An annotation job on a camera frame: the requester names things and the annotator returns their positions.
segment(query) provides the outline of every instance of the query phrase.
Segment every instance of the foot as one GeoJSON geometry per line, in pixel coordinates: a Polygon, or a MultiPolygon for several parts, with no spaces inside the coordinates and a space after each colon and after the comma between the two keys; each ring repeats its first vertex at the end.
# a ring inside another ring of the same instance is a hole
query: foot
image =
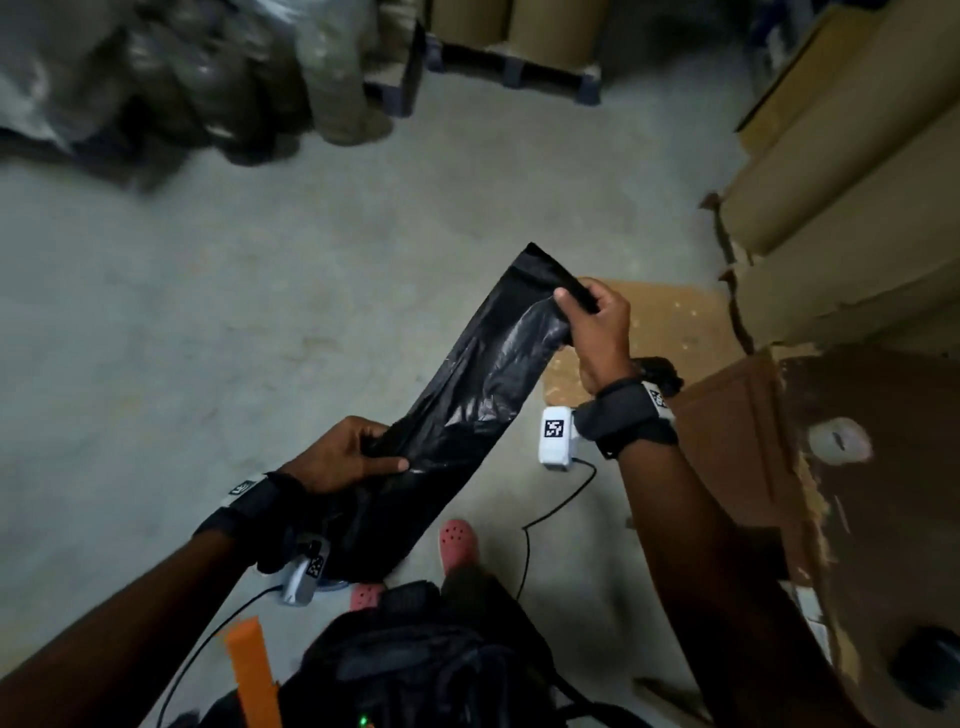
{"type": "Polygon", "coordinates": [[[354,584],[350,592],[350,611],[375,607],[380,602],[380,595],[386,591],[385,584],[354,584]]]}
{"type": "Polygon", "coordinates": [[[447,521],[440,527],[440,561],[444,576],[457,567],[480,561],[476,531],[462,519],[447,521]]]}

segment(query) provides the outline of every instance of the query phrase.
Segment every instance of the black cable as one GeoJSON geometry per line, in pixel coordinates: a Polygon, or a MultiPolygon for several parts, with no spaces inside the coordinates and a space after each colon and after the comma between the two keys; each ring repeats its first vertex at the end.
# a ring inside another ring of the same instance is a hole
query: black cable
{"type": "Polygon", "coordinates": [[[593,465],[593,463],[589,463],[586,460],[581,460],[579,457],[573,458],[573,462],[580,463],[581,465],[586,465],[588,468],[591,468],[593,472],[584,481],[584,484],[581,485],[579,488],[577,488],[577,490],[575,490],[573,494],[570,497],[568,497],[566,500],[564,500],[560,505],[558,505],[556,508],[546,513],[545,515],[540,516],[538,519],[534,519],[533,521],[530,521],[529,523],[521,527],[521,530],[523,531],[523,536],[527,540],[527,558],[523,562],[523,578],[520,579],[520,588],[516,590],[516,596],[514,597],[517,601],[520,600],[520,595],[523,594],[523,587],[527,583],[527,571],[530,569],[530,530],[529,529],[537,525],[538,523],[543,523],[548,518],[553,516],[557,511],[559,511],[561,508],[567,505],[570,501],[572,501],[574,498],[576,498],[581,493],[583,493],[584,488],[586,488],[590,484],[591,480],[597,475],[597,467],[593,465]]]}
{"type": "Polygon", "coordinates": [[[190,655],[190,659],[186,661],[186,665],[184,665],[183,668],[180,670],[180,674],[177,675],[177,679],[174,680],[174,684],[171,686],[170,691],[167,693],[167,697],[163,701],[163,705],[160,708],[160,715],[156,717],[156,728],[162,728],[163,714],[167,712],[167,706],[170,705],[170,698],[172,698],[174,696],[174,692],[177,691],[177,686],[180,684],[180,680],[183,679],[183,675],[185,675],[186,671],[190,669],[191,665],[193,665],[193,661],[197,659],[197,655],[201,653],[204,647],[210,644],[210,640],[212,640],[220,632],[220,630],[226,627],[234,617],[236,617],[238,614],[240,614],[245,609],[247,609],[247,607],[253,604],[261,596],[266,596],[270,592],[279,592],[281,589],[283,589],[283,587],[278,584],[275,587],[271,587],[270,589],[264,589],[257,596],[253,597],[252,599],[248,599],[246,602],[244,602],[242,607],[240,607],[237,611],[235,611],[229,617],[227,617],[222,622],[220,622],[220,626],[206,636],[206,639],[203,642],[201,642],[200,646],[197,647],[196,650],[194,650],[194,653],[192,655],[190,655]]]}

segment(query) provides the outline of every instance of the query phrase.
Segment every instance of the person's left arm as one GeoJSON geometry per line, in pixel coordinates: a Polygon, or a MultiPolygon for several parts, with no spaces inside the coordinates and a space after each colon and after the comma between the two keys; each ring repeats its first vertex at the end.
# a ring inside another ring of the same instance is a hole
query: person's left arm
{"type": "MultiPolygon", "coordinates": [[[[280,472],[316,495],[406,470],[402,458],[361,454],[362,439],[385,430],[348,417],[280,472]]],[[[194,536],[0,681],[0,725],[139,725],[252,563],[226,533],[194,536]]]]}

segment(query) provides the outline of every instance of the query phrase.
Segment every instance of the concrete floor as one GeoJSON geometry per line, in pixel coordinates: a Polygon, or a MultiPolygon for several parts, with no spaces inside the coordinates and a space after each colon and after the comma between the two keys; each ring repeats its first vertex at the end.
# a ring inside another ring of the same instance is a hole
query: concrete floor
{"type": "MultiPolygon", "coordinates": [[[[150,195],[8,160],[0,671],[179,546],[243,477],[347,414],[401,416],[528,241],[579,275],[713,285],[696,206],[742,162],[731,129],[748,99],[739,53],[713,48],[621,79],[597,109],[426,76],[382,143],[309,136],[257,169],[203,152],[150,195]]],[[[511,590],[519,526],[585,476],[537,464],[541,402],[442,515],[472,521],[511,590]]],[[[572,683],[632,705],[631,676],[692,683],[627,514],[601,464],[532,532],[523,604],[572,683]]],[[[392,583],[440,579],[436,538],[392,583]]],[[[222,616],[267,583],[248,574],[222,616]]],[[[278,678],[347,602],[250,609],[278,678]]],[[[214,642],[169,716],[231,685],[214,642]]]]}

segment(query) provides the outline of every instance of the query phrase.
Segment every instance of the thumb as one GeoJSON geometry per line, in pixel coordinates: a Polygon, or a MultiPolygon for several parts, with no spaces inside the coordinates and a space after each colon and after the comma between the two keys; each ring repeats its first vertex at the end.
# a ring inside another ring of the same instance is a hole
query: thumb
{"type": "Polygon", "coordinates": [[[363,458],[363,475],[393,475],[403,473],[410,467],[405,457],[365,457],[363,458]]]}
{"type": "Polygon", "coordinates": [[[557,302],[560,310],[566,316],[572,327],[577,326],[586,319],[589,314],[580,306],[575,298],[565,288],[558,288],[553,292],[553,300],[557,302]]]}

